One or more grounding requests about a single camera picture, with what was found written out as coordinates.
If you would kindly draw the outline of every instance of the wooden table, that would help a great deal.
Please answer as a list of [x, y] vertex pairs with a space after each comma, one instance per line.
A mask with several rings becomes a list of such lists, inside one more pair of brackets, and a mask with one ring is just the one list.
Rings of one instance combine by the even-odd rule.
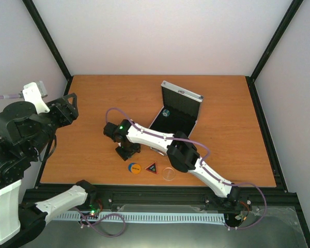
[[[244, 76], [193, 75], [77, 75], [70, 92], [77, 94], [78, 119], [57, 131], [57, 148], [48, 159], [42, 183], [76, 183], [85, 179], [95, 184], [204, 186], [189, 173], [176, 172], [172, 181], [162, 177], [171, 166], [149, 147], [123, 161], [117, 143], [103, 135], [105, 112], [110, 107], [124, 110], [134, 121], [148, 127], [161, 109], [161, 83], [173, 84], [203, 95], [199, 121], [190, 139], [211, 150], [207, 163], [234, 183], [249, 181], [275, 187], [252, 100]], [[124, 117], [111, 111], [109, 121], [119, 124]], [[205, 151], [198, 147], [201, 156]], [[157, 161], [159, 174], [146, 170]], [[142, 171], [132, 174], [130, 163]]]

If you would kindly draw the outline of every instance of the red triangle object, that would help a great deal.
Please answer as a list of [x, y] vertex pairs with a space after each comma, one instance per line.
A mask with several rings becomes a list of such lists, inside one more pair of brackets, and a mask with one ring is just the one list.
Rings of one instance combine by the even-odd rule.
[[156, 167], [156, 161], [151, 163], [147, 168], [146, 171], [152, 172], [154, 174], [157, 174], [157, 167]]

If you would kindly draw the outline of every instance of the white wall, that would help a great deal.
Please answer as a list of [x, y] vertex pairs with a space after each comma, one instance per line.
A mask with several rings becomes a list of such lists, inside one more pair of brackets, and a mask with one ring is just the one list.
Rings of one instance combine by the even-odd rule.
[[[0, 94], [16, 94], [42, 80], [46, 101], [62, 96], [66, 80], [22, 1], [0, 1]], [[13, 100], [0, 100], [0, 112]], [[34, 186], [39, 164], [25, 172], [20, 198]]]
[[304, 1], [256, 87], [288, 188], [310, 229], [310, 0]]
[[291, 0], [34, 2], [73, 75], [250, 75]]

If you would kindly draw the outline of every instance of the black metal frame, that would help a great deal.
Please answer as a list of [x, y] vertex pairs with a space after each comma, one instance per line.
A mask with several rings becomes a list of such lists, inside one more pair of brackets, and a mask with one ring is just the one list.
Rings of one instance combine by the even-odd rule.
[[[62, 73], [67, 79], [67, 86], [64, 95], [68, 94], [73, 76], [71, 76], [68, 68], [66, 67], [57, 47], [51, 38], [44, 22], [42, 21], [36, 6], [32, 0], [22, 0], [27, 10], [36, 23], [39, 31], [41, 32], [45, 42], [51, 50], [55, 60], [57, 61]], [[268, 153], [270, 164], [272, 166], [276, 187], [275, 188], [262, 188], [262, 191], [267, 199], [268, 206], [293, 206], [297, 212], [300, 225], [302, 227], [308, 247], [310, 247], [310, 232], [306, 224], [301, 205], [296, 193], [289, 193], [287, 185], [278, 161], [278, 157], [273, 145], [270, 131], [259, 101], [255, 81], [259, 76], [262, 68], [269, 59], [271, 53], [275, 49], [284, 31], [288, 27], [293, 16], [299, 9], [303, 0], [293, 0], [289, 6], [286, 14], [284, 15], [280, 25], [274, 33], [270, 43], [264, 51], [261, 59], [259, 60], [254, 72], [251, 76], [246, 76], [247, 85], [255, 108], [258, 123], [263, 136], [264, 144]], [[45, 157], [50, 152], [51, 144], [48, 145]], [[42, 184], [40, 179], [45, 167], [46, 161], [41, 164], [40, 172], [36, 181], [35, 189], [27, 190], [24, 196], [24, 202], [37, 202], [46, 200], [57, 194], [60, 194], [70, 187], [72, 184]], [[214, 193], [207, 187], [150, 187], [150, 186], [114, 186], [114, 185], [97, 185], [96, 186], [102, 193], [101, 199], [106, 209], [115, 211], [117, 207], [126, 204], [151, 204], [151, 205], [188, 205], [196, 206], [206, 210], [216, 210], [222, 213], [231, 213], [227, 209], [218, 206], [212, 199], [215, 198]], [[242, 188], [241, 197], [249, 199], [253, 206], [263, 206], [263, 200], [259, 192], [254, 188]]]

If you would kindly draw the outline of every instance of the yellow disc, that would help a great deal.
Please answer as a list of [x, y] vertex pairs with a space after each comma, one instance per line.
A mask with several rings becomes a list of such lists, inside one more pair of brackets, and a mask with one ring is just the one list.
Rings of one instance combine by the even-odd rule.
[[133, 174], [139, 174], [141, 172], [141, 166], [139, 164], [132, 164], [129, 171]]

